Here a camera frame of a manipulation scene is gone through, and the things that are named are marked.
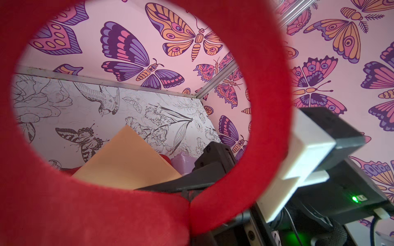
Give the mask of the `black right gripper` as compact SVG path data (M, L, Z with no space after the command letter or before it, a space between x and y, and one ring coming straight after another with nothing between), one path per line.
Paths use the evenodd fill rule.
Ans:
M203 154L195 162L195 169L175 180L139 188L141 191L179 193L200 192L223 178L237 163L229 146L209 143ZM258 204L221 224L211 231L218 246L276 246L276 236L272 234Z

